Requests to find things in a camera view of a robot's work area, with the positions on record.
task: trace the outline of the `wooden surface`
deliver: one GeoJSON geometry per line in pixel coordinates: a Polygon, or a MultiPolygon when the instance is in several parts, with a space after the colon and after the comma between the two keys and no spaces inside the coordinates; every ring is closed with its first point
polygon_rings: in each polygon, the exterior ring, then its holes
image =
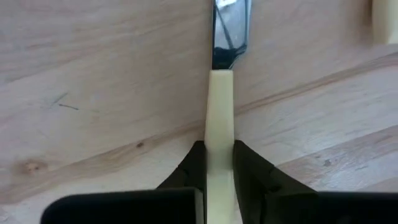
{"type": "MultiPolygon", "coordinates": [[[[398,47],[372,44],[371,2],[253,5],[236,137],[314,189],[398,192],[398,47]]],[[[210,25],[211,1],[2,0],[0,223],[160,184],[203,139],[210,25]]]]}

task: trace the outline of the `wood grain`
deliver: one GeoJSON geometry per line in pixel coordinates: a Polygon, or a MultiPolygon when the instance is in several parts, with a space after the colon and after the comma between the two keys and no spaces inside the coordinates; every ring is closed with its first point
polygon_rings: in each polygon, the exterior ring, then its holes
{"type": "MultiPolygon", "coordinates": [[[[253,4],[236,136],[315,189],[398,191],[398,48],[370,1],[253,4]]],[[[203,139],[210,24],[211,1],[1,1],[2,217],[161,183],[203,139]]]]}

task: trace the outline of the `metal blade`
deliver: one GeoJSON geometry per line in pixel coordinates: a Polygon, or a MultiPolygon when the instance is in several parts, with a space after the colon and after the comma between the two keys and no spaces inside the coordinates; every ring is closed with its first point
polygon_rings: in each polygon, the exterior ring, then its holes
{"type": "Polygon", "coordinates": [[[214,0],[212,69],[232,69],[248,47],[251,0],[214,0]]]}

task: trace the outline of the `knife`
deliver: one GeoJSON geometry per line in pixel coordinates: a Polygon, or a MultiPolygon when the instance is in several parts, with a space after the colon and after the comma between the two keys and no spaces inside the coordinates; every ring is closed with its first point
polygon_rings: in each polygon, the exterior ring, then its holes
{"type": "Polygon", "coordinates": [[[206,113],[207,224],[234,216],[233,65],[248,47],[251,0],[214,0],[213,50],[206,113]]]}

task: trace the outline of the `cream object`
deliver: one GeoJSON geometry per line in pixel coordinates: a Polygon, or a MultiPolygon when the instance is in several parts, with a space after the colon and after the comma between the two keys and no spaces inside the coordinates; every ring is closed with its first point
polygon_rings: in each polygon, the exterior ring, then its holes
{"type": "Polygon", "coordinates": [[[205,129],[207,224],[230,224],[235,202],[233,72],[213,70],[209,82],[205,129]]]}
{"type": "Polygon", "coordinates": [[[373,36],[376,43],[398,43],[398,0],[373,0],[373,36]]]}

